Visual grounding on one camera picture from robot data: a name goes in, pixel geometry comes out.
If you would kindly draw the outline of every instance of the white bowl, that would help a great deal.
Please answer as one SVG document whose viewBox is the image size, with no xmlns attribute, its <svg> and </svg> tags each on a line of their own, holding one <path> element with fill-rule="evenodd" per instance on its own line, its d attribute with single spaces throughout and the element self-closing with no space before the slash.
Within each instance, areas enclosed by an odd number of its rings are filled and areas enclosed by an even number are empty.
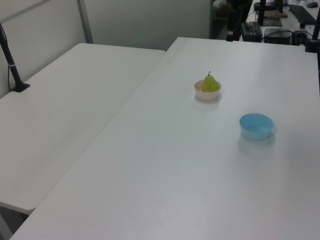
<svg viewBox="0 0 320 240">
<path fill-rule="evenodd" d="M 219 90 L 213 92 L 203 92 L 201 91 L 202 85 L 204 84 L 205 80 L 197 81 L 194 85 L 195 95 L 202 100 L 213 100 L 219 96 L 221 90 L 220 82 L 216 81 L 219 84 Z"/>
</svg>

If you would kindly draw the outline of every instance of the black pole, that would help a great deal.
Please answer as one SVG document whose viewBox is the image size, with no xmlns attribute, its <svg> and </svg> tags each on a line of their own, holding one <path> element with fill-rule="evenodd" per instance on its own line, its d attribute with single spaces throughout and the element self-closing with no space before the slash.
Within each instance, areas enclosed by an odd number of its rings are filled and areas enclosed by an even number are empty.
<svg viewBox="0 0 320 240">
<path fill-rule="evenodd" d="M 1 44 L 4 56 L 6 58 L 6 61 L 8 63 L 8 66 L 11 70 L 12 76 L 15 81 L 15 87 L 12 89 L 12 91 L 21 93 L 23 90 L 30 87 L 30 84 L 26 84 L 21 81 L 16 64 L 15 64 L 14 59 L 12 58 L 12 55 L 10 53 L 8 42 L 5 37 L 5 33 L 3 32 L 3 28 L 2 28 L 1 23 L 0 23 L 0 44 Z"/>
<path fill-rule="evenodd" d="M 260 27 L 264 25 L 266 0 L 260 0 L 259 14 L 258 14 L 258 24 Z"/>
<path fill-rule="evenodd" d="M 319 31 L 320 31 L 320 8 L 318 11 L 318 15 L 316 17 L 311 41 L 305 46 L 305 51 L 307 53 L 317 53 Z"/>
</svg>

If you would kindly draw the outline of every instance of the plastic bowl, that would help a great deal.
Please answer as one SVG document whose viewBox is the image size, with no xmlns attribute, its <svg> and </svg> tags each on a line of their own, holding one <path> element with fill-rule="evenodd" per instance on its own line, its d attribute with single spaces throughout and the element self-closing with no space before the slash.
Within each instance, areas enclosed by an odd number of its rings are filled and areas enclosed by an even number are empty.
<svg viewBox="0 0 320 240">
<path fill-rule="evenodd" d="M 266 115 L 249 113 L 240 118 L 240 127 L 241 134 L 245 138 L 261 141 L 270 136 L 274 128 L 274 122 Z"/>
<path fill-rule="evenodd" d="M 220 82 L 216 81 L 219 84 L 219 90 L 213 92 L 203 92 L 201 91 L 202 85 L 204 84 L 205 80 L 197 81 L 194 85 L 195 95 L 202 100 L 213 100 L 219 96 L 221 84 Z"/>
</svg>

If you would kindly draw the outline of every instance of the pear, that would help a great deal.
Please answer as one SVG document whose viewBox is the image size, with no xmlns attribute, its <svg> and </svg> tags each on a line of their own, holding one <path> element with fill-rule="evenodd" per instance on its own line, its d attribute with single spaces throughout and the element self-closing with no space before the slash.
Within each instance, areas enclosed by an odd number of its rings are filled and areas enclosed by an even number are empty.
<svg viewBox="0 0 320 240">
<path fill-rule="evenodd" d="M 218 91 L 220 89 L 219 84 L 214 79 L 213 76 L 210 75 L 210 72 L 208 76 L 205 77 L 201 91 L 204 93 L 212 93 L 215 91 Z"/>
</svg>

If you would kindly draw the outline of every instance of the wall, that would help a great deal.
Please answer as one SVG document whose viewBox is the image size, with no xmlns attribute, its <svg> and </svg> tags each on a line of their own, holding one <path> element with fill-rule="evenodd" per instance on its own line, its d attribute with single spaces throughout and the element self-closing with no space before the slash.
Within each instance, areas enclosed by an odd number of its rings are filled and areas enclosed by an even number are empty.
<svg viewBox="0 0 320 240">
<path fill-rule="evenodd" d="M 2 26 L 22 81 L 75 45 L 85 43 L 77 0 L 50 0 Z M 7 71 L 7 61 L 0 51 L 0 98 L 9 92 Z"/>
<path fill-rule="evenodd" d="M 209 38 L 212 0 L 83 1 L 95 44 L 166 51 L 177 37 Z"/>
</svg>

